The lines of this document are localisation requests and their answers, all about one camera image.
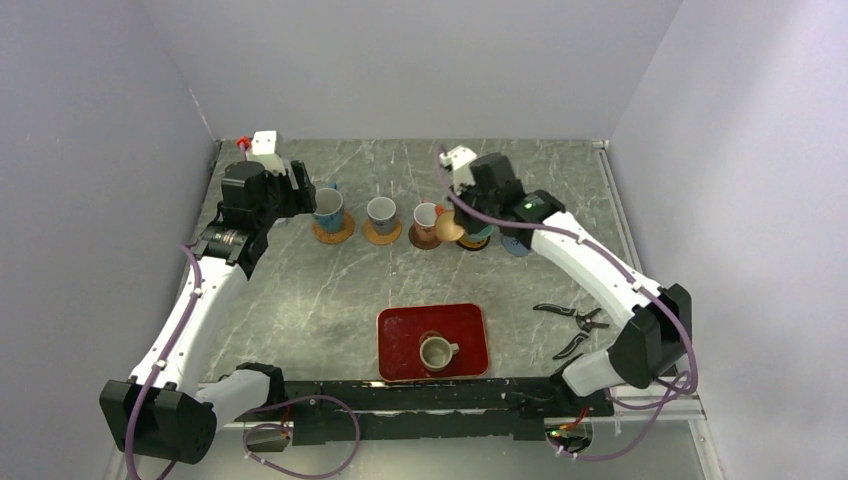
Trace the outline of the blue white cup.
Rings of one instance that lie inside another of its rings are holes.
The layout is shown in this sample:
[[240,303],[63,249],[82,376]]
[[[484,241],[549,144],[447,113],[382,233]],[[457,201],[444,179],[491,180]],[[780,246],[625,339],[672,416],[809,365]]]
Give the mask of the blue white cup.
[[328,233],[338,232],[342,228],[345,213],[344,197],[333,183],[329,187],[316,191],[316,211],[313,218]]

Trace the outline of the teal green cup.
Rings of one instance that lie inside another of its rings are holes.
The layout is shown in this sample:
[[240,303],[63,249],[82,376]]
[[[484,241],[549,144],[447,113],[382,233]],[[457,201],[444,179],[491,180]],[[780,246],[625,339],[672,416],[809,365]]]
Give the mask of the teal green cup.
[[487,225],[486,227],[484,227],[483,229],[481,229],[480,231],[478,231],[476,233],[467,232],[463,236],[463,240],[466,243],[485,242],[490,238],[493,231],[494,231],[494,226],[493,225]]

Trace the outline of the woven rattan coaster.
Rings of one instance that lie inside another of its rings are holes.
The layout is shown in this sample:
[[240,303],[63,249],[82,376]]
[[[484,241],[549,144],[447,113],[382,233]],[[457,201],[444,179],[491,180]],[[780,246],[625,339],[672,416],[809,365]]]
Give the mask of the woven rattan coaster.
[[399,238],[400,234],[402,233],[402,230],[403,230],[402,223],[397,218],[394,219],[394,224],[393,224],[392,230],[385,235],[377,232],[377,230],[375,229],[371,219],[366,220],[364,222],[363,227],[362,227],[363,235],[366,238],[366,240],[369,243],[371,243],[373,245],[378,245],[378,246],[389,245],[389,244],[393,243],[394,241],[396,241]]
[[340,244],[350,238],[355,230],[355,220],[349,212],[344,213],[342,228],[335,233],[328,233],[323,230],[318,223],[312,224],[314,237],[322,244],[335,245]]

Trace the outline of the blue felt coaster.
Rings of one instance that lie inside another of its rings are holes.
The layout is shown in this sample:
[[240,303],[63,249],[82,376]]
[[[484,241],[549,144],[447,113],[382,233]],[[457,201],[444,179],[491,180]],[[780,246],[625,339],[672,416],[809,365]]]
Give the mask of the blue felt coaster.
[[510,255],[515,257],[525,257],[531,252],[528,247],[524,246],[514,237],[503,236],[501,238],[501,244]]

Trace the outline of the black orange smiley coaster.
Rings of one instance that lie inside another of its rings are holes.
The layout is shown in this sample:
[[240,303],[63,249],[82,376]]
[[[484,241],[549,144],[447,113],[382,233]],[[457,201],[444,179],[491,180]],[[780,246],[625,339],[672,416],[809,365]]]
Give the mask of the black orange smiley coaster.
[[464,250],[476,252],[486,248],[489,245],[490,241],[490,237],[475,240],[471,239],[470,237],[463,236],[462,238],[456,241],[456,244]]

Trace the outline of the orange cup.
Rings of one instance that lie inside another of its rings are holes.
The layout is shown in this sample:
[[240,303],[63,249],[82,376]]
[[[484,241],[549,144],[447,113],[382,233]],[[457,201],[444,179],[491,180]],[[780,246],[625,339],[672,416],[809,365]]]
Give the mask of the orange cup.
[[436,237],[442,242],[456,242],[465,235],[464,228],[455,219],[455,211],[442,205],[436,206]]

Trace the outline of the red white cup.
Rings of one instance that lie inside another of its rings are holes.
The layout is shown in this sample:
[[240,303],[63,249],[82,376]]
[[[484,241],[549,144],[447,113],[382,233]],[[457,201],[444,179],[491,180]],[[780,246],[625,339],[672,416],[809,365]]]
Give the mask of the red white cup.
[[422,240],[432,240],[436,237],[435,222],[437,218],[436,203],[422,202],[413,210],[414,226]]

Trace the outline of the small white cup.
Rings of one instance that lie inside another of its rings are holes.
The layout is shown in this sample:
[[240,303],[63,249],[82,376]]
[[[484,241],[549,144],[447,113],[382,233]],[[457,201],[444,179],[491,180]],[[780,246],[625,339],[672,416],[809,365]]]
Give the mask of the small white cup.
[[384,196],[370,200],[366,207],[369,224],[379,236],[388,236],[395,228],[397,206],[395,202]]

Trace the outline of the dark wooden coaster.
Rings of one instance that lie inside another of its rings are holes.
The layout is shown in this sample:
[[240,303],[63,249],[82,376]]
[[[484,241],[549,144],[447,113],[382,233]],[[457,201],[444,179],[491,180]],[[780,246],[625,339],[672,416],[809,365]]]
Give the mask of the dark wooden coaster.
[[411,226],[408,229],[408,239],[415,248],[420,250],[432,250],[438,248],[442,244],[437,237],[434,237],[432,240],[422,240],[418,235],[418,230],[415,226]]

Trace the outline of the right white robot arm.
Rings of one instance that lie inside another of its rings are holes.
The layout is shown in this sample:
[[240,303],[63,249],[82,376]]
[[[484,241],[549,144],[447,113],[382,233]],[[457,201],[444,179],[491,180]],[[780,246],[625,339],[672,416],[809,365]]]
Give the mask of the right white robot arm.
[[679,284],[662,286],[618,258],[545,190],[528,192],[510,159],[466,147],[436,155],[436,168],[468,234],[496,226],[552,262],[588,292],[618,330],[606,349],[565,366],[551,388],[557,411],[574,415],[590,394],[619,385],[645,389],[681,358],[685,380],[671,390],[689,394],[698,383],[692,344],[692,298]]

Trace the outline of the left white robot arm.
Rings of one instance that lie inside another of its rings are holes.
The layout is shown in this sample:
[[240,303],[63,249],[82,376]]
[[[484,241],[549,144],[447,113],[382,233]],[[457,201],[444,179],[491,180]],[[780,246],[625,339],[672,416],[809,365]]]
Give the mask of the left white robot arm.
[[99,405],[129,469],[139,456],[196,464],[218,430],[253,411],[264,420],[287,406],[280,368],[248,362],[201,387],[205,357],[232,300],[247,285],[283,218],[312,214],[316,189],[306,166],[257,161],[226,167],[213,220],[183,247],[189,274],[157,339],[125,380],[108,381]]

